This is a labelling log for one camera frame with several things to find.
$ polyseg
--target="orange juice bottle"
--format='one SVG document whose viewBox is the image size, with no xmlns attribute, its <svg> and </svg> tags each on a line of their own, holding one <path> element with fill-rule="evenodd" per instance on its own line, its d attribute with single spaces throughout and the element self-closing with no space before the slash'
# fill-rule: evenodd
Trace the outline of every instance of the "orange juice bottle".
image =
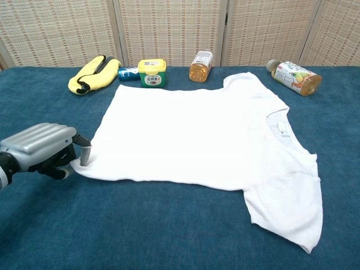
<svg viewBox="0 0 360 270">
<path fill-rule="evenodd" d="M 300 95 L 314 94 L 320 86 L 322 77 L 292 62 L 270 60 L 266 65 L 271 77 Z"/>
<path fill-rule="evenodd" d="M 203 83 L 208 78 L 213 63 L 213 53 L 199 51 L 190 65 L 189 78 L 194 82 Z"/>
</svg>

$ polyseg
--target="woven screen panel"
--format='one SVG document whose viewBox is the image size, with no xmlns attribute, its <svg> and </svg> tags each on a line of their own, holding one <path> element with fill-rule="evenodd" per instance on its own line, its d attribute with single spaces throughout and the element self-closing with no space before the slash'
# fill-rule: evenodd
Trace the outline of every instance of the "woven screen panel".
<svg viewBox="0 0 360 270">
<path fill-rule="evenodd" d="M 360 0 L 327 0 L 303 65 L 360 65 Z"/>
<path fill-rule="evenodd" d="M 299 61 L 315 0 L 234 0 L 223 65 L 266 65 L 269 59 Z"/>
<path fill-rule="evenodd" d="M 199 50 L 217 55 L 223 0 L 119 0 L 129 64 L 161 58 L 167 65 L 189 66 Z"/>
<path fill-rule="evenodd" d="M 106 0 L 0 1 L 0 38 L 16 66 L 83 66 L 116 57 Z"/>
</svg>

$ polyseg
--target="yellow lid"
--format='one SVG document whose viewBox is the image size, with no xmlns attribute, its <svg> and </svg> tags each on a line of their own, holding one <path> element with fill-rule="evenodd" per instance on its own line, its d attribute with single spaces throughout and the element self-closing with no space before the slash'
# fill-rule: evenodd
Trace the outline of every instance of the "yellow lid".
<svg viewBox="0 0 360 270">
<path fill-rule="evenodd" d="M 159 72 L 164 72 L 167 69 L 167 63 L 164 59 L 145 59 L 141 60 L 137 65 L 140 73 L 147 75 L 155 75 Z"/>
</svg>

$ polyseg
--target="blue fabric surface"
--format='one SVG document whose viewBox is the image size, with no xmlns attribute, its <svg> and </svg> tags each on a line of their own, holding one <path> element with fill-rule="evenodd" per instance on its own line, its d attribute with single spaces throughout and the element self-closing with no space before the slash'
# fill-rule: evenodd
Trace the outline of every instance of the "blue fabric surface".
<svg viewBox="0 0 360 270">
<path fill-rule="evenodd" d="M 360 67 L 310 69 L 323 82 L 308 97 L 264 67 L 214 67 L 205 83 L 191 82 L 187 67 L 169 67 L 165 89 L 221 88 L 226 76 L 249 71 L 290 106 L 322 181 L 323 230 L 311 255 L 251 224 L 242 191 L 17 173 L 0 191 L 0 269 L 359 269 Z M 67 84 L 78 70 L 1 72 L 0 140 L 42 122 L 92 138 L 120 82 L 77 96 Z"/>
</svg>

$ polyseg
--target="robotic hand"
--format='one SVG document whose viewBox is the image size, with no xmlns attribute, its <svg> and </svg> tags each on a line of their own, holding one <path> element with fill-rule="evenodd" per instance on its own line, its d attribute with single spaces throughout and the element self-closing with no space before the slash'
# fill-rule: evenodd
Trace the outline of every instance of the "robotic hand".
<svg viewBox="0 0 360 270">
<path fill-rule="evenodd" d="M 23 130 L 0 142 L 0 190 L 12 182 L 17 172 L 46 174 L 54 179 L 69 176 L 71 167 L 63 167 L 76 159 L 73 143 L 82 146 L 81 166 L 86 166 L 91 150 L 88 139 L 75 128 L 42 123 Z"/>
</svg>

